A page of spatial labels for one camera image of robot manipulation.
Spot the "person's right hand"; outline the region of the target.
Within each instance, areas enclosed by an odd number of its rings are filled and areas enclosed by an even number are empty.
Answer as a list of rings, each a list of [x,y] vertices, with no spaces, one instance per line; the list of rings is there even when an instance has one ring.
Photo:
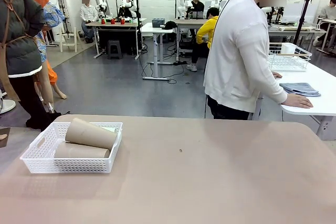
[[[285,102],[282,103],[282,105],[304,109],[309,109],[313,107],[312,103],[308,98],[293,93],[287,94],[287,99],[285,100]]]

